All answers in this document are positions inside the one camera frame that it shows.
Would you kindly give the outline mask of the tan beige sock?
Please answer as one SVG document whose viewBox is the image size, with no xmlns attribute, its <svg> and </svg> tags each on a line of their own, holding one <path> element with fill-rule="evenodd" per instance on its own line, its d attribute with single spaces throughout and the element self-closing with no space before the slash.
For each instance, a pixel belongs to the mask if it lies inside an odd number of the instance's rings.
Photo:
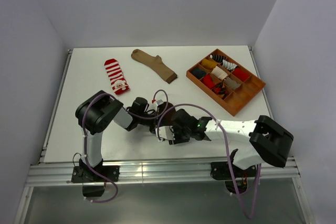
<svg viewBox="0 0 336 224">
<path fill-rule="evenodd" d="M 140 49 L 135 49 L 131 54 L 131 58 L 152 69 L 168 84 L 177 79 L 177 74 L 164 64 L 159 55 L 151 56 Z"/>
</svg>

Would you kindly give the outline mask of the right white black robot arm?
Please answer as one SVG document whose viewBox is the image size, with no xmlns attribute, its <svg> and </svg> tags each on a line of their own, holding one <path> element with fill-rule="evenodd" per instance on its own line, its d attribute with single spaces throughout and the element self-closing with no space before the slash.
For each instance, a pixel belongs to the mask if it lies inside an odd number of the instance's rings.
<svg viewBox="0 0 336 224">
<path fill-rule="evenodd" d="M 234 177 L 261 163 L 284 168 L 293 143 L 293 135 L 266 115 L 251 121 L 214 120 L 210 116 L 197 119 L 184 109 L 173 114 L 172 126 L 160 128 L 160 135 L 171 145 L 192 138 L 223 141 L 230 155 L 227 170 Z"/>
</svg>

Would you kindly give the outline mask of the brown striped cuff sock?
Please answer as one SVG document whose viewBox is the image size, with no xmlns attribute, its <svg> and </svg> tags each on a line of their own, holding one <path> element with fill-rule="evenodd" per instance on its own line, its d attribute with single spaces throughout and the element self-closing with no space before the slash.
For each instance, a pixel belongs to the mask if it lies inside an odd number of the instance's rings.
<svg viewBox="0 0 336 224">
<path fill-rule="evenodd" d="M 170 103 L 170 102 L 168 102 L 168 103 L 167 102 L 163 102 L 161 105 L 158 106 L 158 108 L 157 108 L 157 114 L 163 113 L 166 105 L 167 105 L 167 109 L 170 109 L 173 106 L 173 104 Z M 172 126 L 173 125 L 172 117 L 175 114 L 175 112 L 176 112 L 175 108 L 169 110 L 165 114 L 165 116 L 162 118 L 160 126 Z"/>
</svg>

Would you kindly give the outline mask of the argyle patterned sock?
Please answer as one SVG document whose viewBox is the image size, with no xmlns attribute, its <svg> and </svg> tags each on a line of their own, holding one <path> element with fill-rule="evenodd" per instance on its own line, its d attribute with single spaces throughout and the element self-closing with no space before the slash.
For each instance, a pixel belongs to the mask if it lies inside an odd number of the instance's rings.
<svg viewBox="0 0 336 224">
<path fill-rule="evenodd" d="M 226 89 L 225 85 L 222 82 L 215 84 L 214 87 L 212 88 L 212 91 L 222 100 L 229 95 L 228 90 Z"/>
</svg>

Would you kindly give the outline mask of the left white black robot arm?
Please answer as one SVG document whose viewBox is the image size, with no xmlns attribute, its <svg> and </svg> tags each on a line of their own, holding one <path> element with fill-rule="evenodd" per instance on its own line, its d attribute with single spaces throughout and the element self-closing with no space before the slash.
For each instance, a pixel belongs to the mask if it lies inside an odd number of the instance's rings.
<svg viewBox="0 0 336 224">
<path fill-rule="evenodd" d="M 155 110 L 148 110 L 148 106 L 146 99 L 137 97 L 130 107 L 124 108 L 122 102 L 103 90 L 78 106 L 75 117 L 83 131 L 83 154 L 79 167 L 85 178 L 96 182 L 103 174 L 102 134 L 111 122 L 128 132 L 139 124 L 148 126 L 152 131 L 155 129 L 166 105 L 158 105 Z"/>
</svg>

